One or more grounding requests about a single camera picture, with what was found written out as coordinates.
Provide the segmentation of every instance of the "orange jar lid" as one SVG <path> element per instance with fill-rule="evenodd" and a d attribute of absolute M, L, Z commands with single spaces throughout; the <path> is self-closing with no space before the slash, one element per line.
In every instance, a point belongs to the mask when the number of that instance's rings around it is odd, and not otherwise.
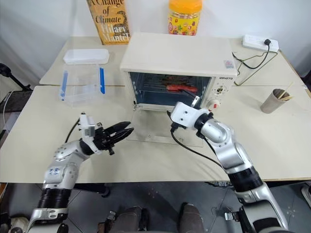
<path fill-rule="evenodd" d="M 193 14 L 202 10 L 202 0 L 170 0 L 169 8 L 177 13 Z"/>

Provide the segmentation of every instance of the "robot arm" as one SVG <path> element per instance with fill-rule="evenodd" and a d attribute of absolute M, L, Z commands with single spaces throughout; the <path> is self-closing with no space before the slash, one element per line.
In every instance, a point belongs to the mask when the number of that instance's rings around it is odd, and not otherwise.
<path fill-rule="evenodd" d="M 54 160 L 45 172 L 41 200 L 33 210 L 27 233 L 68 232 L 62 221 L 68 216 L 68 200 L 83 161 L 92 154 L 108 150 L 114 154 L 114 144 L 126 138 L 134 128 L 126 129 L 130 122 L 120 122 L 107 129 L 97 125 L 91 117 L 80 115 L 80 140 L 63 144 L 54 154 Z"/>
<path fill-rule="evenodd" d="M 264 183 L 232 128 L 215 120 L 207 109 L 195 109 L 178 102 L 170 117 L 172 130 L 181 126 L 197 130 L 197 136 L 206 139 L 215 152 L 225 173 L 229 176 L 235 194 L 243 204 L 239 212 L 226 213 L 227 220 L 240 221 L 248 233 L 288 232 L 284 214 Z"/>

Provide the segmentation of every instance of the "power strip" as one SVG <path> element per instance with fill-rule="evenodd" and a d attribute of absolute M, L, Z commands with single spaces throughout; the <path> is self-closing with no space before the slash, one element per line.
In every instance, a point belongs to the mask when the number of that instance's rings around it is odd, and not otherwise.
<path fill-rule="evenodd" d="M 242 45 L 246 48 L 257 49 L 267 51 L 268 46 L 264 44 L 264 41 L 269 38 L 258 37 L 255 35 L 245 35 L 242 40 Z M 270 51 L 277 52 L 278 51 L 278 41 L 271 40 Z"/>

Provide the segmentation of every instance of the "white table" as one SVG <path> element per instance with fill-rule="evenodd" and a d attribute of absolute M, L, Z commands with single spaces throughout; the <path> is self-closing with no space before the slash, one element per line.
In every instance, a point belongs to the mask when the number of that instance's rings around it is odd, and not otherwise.
<path fill-rule="evenodd" d="M 254 55 L 261 55 L 262 51 L 248 49 L 241 46 L 241 39 L 230 39 L 232 51 L 241 59 L 245 59 Z M 108 49 L 110 53 L 109 61 L 105 65 L 101 65 L 105 69 L 105 85 L 124 85 L 124 80 L 120 73 L 120 62 L 125 53 L 127 45 L 110 45 L 103 46 L 99 37 L 70 37 L 59 52 L 55 62 L 49 69 L 49 71 L 40 80 L 40 84 L 44 85 L 60 85 L 63 78 L 64 61 L 63 57 L 69 49 Z M 246 63 L 250 66 L 256 66 L 261 62 L 263 58 L 254 58 Z M 242 66 L 241 74 L 237 78 L 237 82 L 240 82 L 251 75 L 254 70 Z M 263 69 L 256 73 L 251 79 L 245 82 L 243 85 L 278 85 L 288 86 L 292 81 L 295 85 L 303 85 L 303 82 L 298 77 L 294 69 L 287 62 L 284 55 L 279 54 Z"/>
<path fill-rule="evenodd" d="M 295 97 L 272 114 L 259 106 L 275 87 L 232 87 L 214 115 L 231 125 L 255 168 L 265 180 L 309 180 L 311 99 L 301 86 Z M 107 87 L 95 105 L 69 108 L 56 86 L 38 86 L 0 149 L 0 182 L 40 183 L 54 151 L 65 140 L 82 111 L 106 127 L 131 119 L 132 104 L 124 87 Z M 70 140 L 78 139 L 74 131 Z M 195 150 L 215 159 L 204 145 Z M 83 162 L 78 183 L 227 180 L 210 161 L 178 145 L 123 140 L 108 152 Z"/>

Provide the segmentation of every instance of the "book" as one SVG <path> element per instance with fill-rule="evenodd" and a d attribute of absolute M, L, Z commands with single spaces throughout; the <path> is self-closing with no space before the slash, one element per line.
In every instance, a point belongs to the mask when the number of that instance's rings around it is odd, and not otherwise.
<path fill-rule="evenodd" d="M 103 45 L 126 45 L 130 40 L 124 1 L 87 0 Z"/>

